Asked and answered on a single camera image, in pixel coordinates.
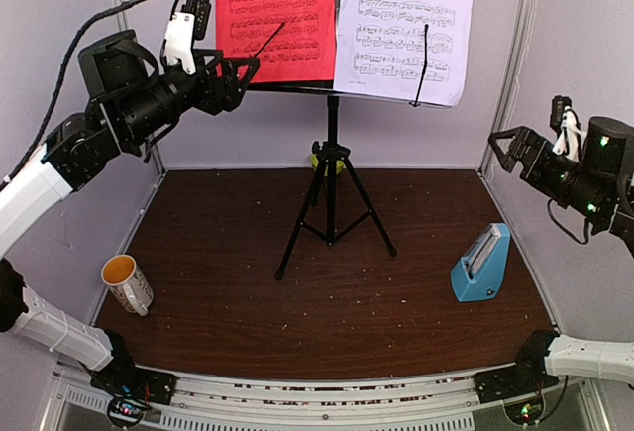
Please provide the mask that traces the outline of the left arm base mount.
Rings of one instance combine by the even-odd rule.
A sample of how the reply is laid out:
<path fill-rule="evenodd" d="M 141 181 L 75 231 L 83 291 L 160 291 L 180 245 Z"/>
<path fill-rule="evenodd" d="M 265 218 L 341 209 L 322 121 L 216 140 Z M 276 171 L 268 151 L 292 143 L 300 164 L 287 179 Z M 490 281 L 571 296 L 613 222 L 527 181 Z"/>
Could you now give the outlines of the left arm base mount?
<path fill-rule="evenodd" d="M 154 404 L 170 405 L 177 382 L 174 374 L 143 368 L 127 377 L 115 377 L 105 371 L 90 371 L 89 374 L 90 385 L 110 396 L 105 414 L 119 429 L 139 425 L 153 410 Z"/>

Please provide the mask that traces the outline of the blue metronome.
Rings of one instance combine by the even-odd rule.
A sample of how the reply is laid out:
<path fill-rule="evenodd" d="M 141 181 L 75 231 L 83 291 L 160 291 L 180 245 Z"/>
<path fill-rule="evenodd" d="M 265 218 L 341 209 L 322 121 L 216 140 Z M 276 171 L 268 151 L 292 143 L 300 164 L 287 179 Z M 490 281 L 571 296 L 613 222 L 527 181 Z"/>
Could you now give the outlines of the blue metronome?
<path fill-rule="evenodd" d="M 505 223 L 490 223 L 460 257 L 451 271 L 451 285 L 459 302 L 494 299 L 505 277 L 510 248 Z"/>

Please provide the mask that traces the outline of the black music stand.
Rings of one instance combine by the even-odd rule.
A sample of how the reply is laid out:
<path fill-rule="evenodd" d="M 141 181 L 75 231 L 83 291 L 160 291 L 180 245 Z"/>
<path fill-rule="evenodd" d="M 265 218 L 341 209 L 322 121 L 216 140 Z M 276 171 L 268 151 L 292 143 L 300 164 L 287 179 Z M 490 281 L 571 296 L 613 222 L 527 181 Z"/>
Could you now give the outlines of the black music stand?
<path fill-rule="evenodd" d="M 295 243 L 299 237 L 299 233 L 302 229 L 313 233 L 327 245 L 333 245 L 341 240 L 344 236 L 352 231 L 352 229 L 359 226 L 363 218 L 372 218 L 378 231 L 380 232 L 389 254 L 392 257 L 397 255 L 396 248 L 391 242 L 385 227 L 383 226 L 378 214 L 376 213 L 374 206 L 361 184 L 356 171 L 350 161 L 350 151 L 348 148 L 342 146 L 338 142 L 338 118 L 339 118 L 339 101 L 340 94 L 333 88 L 333 83 L 317 83 L 312 82 L 308 85 L 299 85 L 297 83 L 282 83 L 273 85 L 249 85 L 248 90 L 255 92 L 270 92 L 270 93 L 297 93 L 297 94 L 315 94 L 322 95 L 327 100 L 328 109 L 328 138 L 324 142 L 316 141 L 312 146 L 311 154 L 318 153 L 327 155 L 329 160 L 329 172 L 328 176 L 323 176 L 323 167 L 321 163 L 319 168 L 314 171 L 313 178 L 308 188 L 308 191 L 303 200 L 303 204 L 299 210 L 298 216 L 295 220 L 294 227 L 286 246 L 286 250 L 281 259 L 278 270 L 275 274 L 276 280 L 283 280 L 285 277 L 285 271 L 288 262 L 291 258 Z M 355 185 L 366 210 L 362 215 L 362 218 L 357 218 L 350 226 L 346 227 L 343 231 L 337 231 L 335 225 L 336 219 L 336 192 L 337 192 L 337 178 L 335 174 L 336 160 L 343 160 L 345 163 L 345 170 L 349 173 L 353 184 Z"/>

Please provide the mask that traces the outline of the red sheet music paper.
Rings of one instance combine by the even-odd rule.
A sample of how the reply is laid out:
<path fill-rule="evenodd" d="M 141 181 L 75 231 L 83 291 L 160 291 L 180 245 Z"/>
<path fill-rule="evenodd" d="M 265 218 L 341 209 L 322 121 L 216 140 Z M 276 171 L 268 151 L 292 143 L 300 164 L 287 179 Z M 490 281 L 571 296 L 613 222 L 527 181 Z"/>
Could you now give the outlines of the red sheet music paper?
<path fill-rule="evenodd" d="M 334 81 L 335 0 L 216 0 L 216 46 L 255 57 L 253 85 Z"/>

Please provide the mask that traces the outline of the lavender paper sheet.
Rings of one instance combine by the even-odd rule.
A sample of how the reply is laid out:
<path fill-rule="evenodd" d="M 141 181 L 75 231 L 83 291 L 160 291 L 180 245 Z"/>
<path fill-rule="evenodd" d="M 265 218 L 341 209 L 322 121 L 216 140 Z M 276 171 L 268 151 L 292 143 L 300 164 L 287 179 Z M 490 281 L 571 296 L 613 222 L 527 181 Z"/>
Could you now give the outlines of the lavender paper sheet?
<path fill-rule="evenodd" d="M 456 106 L 474 0 L 340 0 L 334 90 Z"/>

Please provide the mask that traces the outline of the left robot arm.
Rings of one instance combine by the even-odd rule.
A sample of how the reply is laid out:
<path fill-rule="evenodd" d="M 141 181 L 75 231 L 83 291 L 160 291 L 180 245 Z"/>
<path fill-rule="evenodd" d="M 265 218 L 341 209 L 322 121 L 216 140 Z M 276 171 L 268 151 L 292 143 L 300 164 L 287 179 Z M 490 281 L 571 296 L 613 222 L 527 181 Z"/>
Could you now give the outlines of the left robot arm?
<path fill-rule="evenodd" d="M 193 64 L 160 68 L 126 30 L 82 49 L 88 90 L 84 111 L 66 118 L 1 192 L 1 251 L 50 209 L 95 178 L 121 153 L 139 156 L 174 129 L 190 108 L 210 115 L 242 102 L 260 67 L 256 57 L 226 58 L 194 49 Z M 142 373 L 117 333 L 93 328 L 38 301 L 7 260 L 1 262 L 1 329 L 24 334 L 75 358 L 122 395 L 142 387 Z"/>

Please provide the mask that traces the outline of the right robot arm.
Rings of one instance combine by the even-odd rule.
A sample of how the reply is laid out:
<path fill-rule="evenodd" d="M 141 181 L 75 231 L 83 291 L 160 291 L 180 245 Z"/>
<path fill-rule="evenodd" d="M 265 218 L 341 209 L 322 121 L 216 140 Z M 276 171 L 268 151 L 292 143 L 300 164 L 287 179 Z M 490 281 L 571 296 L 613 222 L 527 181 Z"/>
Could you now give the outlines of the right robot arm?
<path fill-rule="evenodd" d="M 563 208 L 584 217 L 591 235 L 607 231 L 633 250 L 633 128 L 594 116 L 572 160 L 534 130 L 520 126 L 489 135 L 500 166 Z M 508 371 L 508 384 L 525 393 L 546 377 L 590 377 L 633 384 L 633 344 L 576 339 L 554 331 L 531 334 Z"/>

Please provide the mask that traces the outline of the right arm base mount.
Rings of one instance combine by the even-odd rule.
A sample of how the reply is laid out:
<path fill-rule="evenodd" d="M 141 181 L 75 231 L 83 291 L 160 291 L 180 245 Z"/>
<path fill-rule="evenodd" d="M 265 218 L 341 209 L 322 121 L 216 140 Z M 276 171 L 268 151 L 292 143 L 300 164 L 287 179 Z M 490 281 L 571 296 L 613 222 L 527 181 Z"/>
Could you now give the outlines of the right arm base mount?
<path fill-rule="evenodd" d="M 545 391 L 559 382 L 557 377 L 531 364 L 515 364 L 474 375 L 479 403 L 500 402 L 506 418 L 523 428 L 544 421 L 548 415 Z"/>

